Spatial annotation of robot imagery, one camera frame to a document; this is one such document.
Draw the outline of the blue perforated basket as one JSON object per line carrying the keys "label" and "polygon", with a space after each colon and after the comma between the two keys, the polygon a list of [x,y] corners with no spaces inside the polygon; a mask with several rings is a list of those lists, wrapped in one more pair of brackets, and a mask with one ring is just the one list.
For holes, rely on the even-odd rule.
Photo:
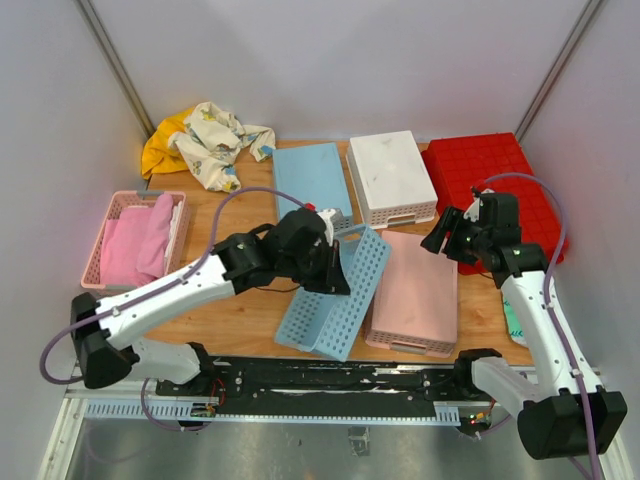
{"label": "blue perforated basket", "polygon": [[328,295],[299,290],[275,334],[283,346],[327,359],[348,359],[391,254],[391,246],[368,225],[336,234],[351,293]]}
{"label": "blue perforated basket", "polygon": [[273,152],[274,188],[317,210],[336,209],[336,230],[354,225],[353,209],[338,152],[333,142]]}

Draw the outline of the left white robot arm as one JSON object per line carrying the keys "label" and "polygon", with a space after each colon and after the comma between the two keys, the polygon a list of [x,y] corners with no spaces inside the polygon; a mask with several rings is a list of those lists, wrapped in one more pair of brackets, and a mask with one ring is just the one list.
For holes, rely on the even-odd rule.
{"label": "left white robot arm", "polygon": [[72,340],[82,381],[101,389],[126,378],[159,378],[190,394],[207,393],[214,371],[200,344],[167,344],[145,335],[196,307],[289,279],[307,292],[348,295],[340,246],[334,237],[337,209],[299,208],[277,224],[233,234],[203,258],[142,287],[71,303]]}

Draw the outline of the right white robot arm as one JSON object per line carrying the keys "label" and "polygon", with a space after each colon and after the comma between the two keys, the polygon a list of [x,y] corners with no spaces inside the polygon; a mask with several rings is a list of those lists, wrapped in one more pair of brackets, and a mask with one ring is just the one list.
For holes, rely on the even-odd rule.
{"label": "right white robot arm", "polygon": [[458,263],[481,263],[514,310],[537,380],[512,369],[494,349],[464,350],[453,387],[466,400],[486,394],[515,420],[530,457],[544,460],[605,453],[628,407],[588,364],[568,325],[546,254],[522,240],[517,198],[479,193],[472,206],[448,206],[422,248]]}

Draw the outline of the white perforated basket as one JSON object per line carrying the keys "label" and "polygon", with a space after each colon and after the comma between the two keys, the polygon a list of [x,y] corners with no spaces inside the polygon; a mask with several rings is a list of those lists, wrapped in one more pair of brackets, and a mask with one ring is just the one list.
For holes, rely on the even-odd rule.
{"label": "white perforated basket", "polygon": [[436,216],[438,196],[411,131],[353,137],[346,161],[362,220],[372,228]]}

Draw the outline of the pink perforated basket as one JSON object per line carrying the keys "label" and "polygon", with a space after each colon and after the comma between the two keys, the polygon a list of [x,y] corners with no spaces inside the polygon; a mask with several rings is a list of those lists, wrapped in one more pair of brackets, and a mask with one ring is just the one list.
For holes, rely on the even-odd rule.
{"label": "pink perforated basket", "polygon": [[447,358],[458,339],[457,263],[421,247],[417,234],[384,230],[391,254],[365,329],[375,348]]}

